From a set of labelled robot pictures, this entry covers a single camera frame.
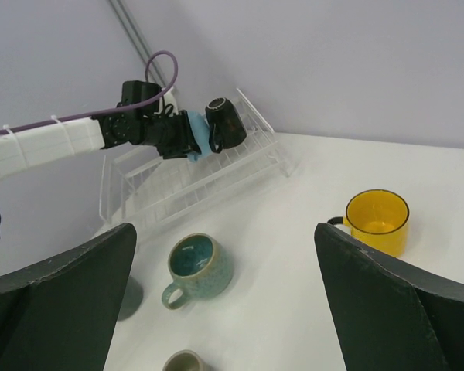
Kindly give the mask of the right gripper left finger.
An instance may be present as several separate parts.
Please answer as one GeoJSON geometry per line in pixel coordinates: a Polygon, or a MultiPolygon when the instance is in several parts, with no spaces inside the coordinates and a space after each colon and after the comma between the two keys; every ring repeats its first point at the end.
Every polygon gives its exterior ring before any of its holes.
{"type": "Polygon", "coordinates": [[[102,370],[135,248],[122,223],[0,276],[0,370],[102,370]]]}

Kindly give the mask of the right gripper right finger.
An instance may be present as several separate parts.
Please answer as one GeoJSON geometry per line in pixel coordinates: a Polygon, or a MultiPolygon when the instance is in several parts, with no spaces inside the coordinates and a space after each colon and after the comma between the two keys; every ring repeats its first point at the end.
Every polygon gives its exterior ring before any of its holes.
{"type": "Polygon", "coordinates": [[[464,370],[464,284],[329,223],[314,244],[348,370],[464,370]]]}

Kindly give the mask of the light blue cup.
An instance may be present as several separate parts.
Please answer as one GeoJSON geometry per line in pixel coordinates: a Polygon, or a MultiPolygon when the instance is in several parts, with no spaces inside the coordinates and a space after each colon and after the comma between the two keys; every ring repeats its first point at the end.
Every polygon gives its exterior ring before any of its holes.
{"type": "Polygon", "coordinates": [[[205,120],[205,117],[195,111],[187,112],[191,131],[193,137],[198,144],[200,153],[197,151],[192,151],[187,155],[187,158],[191,162],[198,162],[201,158],[208,157],[212,154],[212,149],[210,147],[210,128],[208,123],[205,120]]]}

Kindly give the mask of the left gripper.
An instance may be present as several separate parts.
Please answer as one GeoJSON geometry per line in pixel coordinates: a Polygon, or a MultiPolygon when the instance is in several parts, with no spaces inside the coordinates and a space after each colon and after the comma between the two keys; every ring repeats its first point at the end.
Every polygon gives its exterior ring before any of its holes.
{"type": "Polygon", "coordinates": [[[201,154],[186,111],[173,116],[153,116],[146,124],[146,144],[156,148],[163,159],[201,154]]]}

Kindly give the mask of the black mug white inside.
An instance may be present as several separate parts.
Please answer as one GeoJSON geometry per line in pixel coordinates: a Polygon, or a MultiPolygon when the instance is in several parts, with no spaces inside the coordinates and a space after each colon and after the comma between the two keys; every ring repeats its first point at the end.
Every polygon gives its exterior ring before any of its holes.
{"type": "Polygon", "coordinates": [[[213,153],[221,153],[241,145],[247,137],[235,106],[225,97],[212,100],[205,109],[210,128],[209,145],[213,153]]]}

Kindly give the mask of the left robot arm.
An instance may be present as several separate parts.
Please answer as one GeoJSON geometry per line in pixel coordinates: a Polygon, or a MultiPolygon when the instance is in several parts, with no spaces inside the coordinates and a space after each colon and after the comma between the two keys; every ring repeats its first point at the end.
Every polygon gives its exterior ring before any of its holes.
{"type": "Polygon", "coordinates": [[[126,81],[116,109],[73,121],[54,119],[0,134],[0,180],[61,158],[129,143],[157,149],[164,159],[196,161],[211,153],[210,130],[196,112],[180,111],[155,83],[126,81]]]}

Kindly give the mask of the yellow enamel mug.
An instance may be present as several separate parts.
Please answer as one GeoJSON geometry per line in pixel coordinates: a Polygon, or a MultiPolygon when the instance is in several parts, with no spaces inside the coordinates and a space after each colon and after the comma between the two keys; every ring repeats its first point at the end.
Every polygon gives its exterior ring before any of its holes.
{"type": "Polygon", "coordinates": [[[399,257],[407,246],[409,219],[409,205],[401,196],[386,189],[369,189],[348,202],[344,216],[335,216],[328,223],[346,226],[357,240],[399,257]]]}

